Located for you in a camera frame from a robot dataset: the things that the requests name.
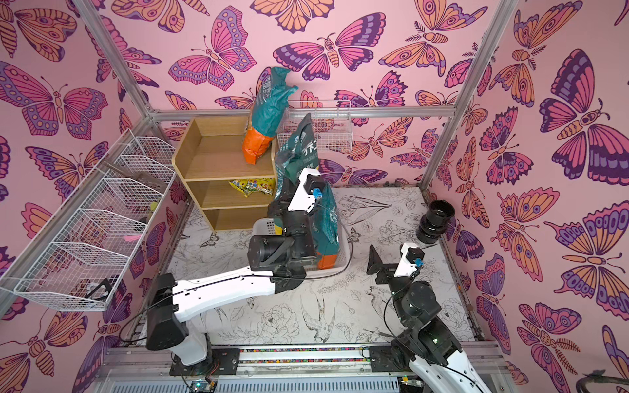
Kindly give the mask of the teal orange fertilizer bag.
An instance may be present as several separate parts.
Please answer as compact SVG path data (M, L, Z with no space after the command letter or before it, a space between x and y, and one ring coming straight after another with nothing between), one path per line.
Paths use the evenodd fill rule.
M312 236L318 258L317 268L328 270L336 264L339 254L337 204L332 188L322 191L311 211Z
M266 70L267 76L261 81L242 144L244 159L249 165L255 165L270 148L289 107L288 99L298 90L297 86L286 82L290 72L286 68L272 67Z

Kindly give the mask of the white plastic basket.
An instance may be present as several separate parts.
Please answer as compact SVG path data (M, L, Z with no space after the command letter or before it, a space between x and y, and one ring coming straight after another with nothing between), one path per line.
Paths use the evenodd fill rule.
M339 219L337 221L338 226L338 240L339 240L339 252L337 254L337 260L334 267L326 270L319 270L315 265L306 266L306 278L311 279L326 279L332 278L342 274L348 270L352 263L353 258L353 246L349 241L349 231L344 222ZM253 225L253 235L275 235L278 227L275 225L273 219L259 219Z

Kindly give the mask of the yellow snack bag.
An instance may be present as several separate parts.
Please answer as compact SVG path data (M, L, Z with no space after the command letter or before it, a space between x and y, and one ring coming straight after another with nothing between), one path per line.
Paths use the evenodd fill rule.
M245 197L249 197L252 193L262 193L272 195L275 190L274 178L249 178L236 179L229 182L229 185L235 190L242 193Z

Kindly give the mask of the dark green yellow fertilizer bag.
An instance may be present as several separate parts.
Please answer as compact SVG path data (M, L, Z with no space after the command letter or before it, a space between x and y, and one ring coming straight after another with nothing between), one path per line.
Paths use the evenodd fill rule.
M306 114L288 141L278 150L275 156L276 199L279 198L285 184L297 185L299 175L304 169L319 167L317 140L314 134L311 114Z

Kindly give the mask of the black camera lens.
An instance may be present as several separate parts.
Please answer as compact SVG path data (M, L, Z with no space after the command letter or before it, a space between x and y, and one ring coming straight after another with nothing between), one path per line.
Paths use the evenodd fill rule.
M426 213L419 221L417 239L424 244L434 244L447 231L448 224L455 216L455 208L444 200L435 200L428 205Z

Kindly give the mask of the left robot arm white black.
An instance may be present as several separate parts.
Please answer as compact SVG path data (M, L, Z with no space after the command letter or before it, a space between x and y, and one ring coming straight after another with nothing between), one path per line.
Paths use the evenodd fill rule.
M170 350L186 366L201 363L209 358L210 345L204 333L188 326L190 319L250 297L299 287L307 278L307 266L319 260L311 218L326 185L316 169L304 169L296 183L283 183L280 199L270 206L283 232L252 236L246 267L191 280L176 280L172 273L158 276L148 293L146 349Z

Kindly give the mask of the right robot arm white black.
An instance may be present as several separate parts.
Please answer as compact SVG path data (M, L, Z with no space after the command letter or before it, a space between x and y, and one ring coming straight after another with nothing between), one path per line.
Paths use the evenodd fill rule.
M406 242L400 260L385 263L370 246L366 269L378 285L386 285L392 307L403 331L389 345L368 348L374 373L409 372L404 384L431 392L489 392L491 389L471 364L461 343L439 318L441 305L430 285L419 280L425 253L419 245Z

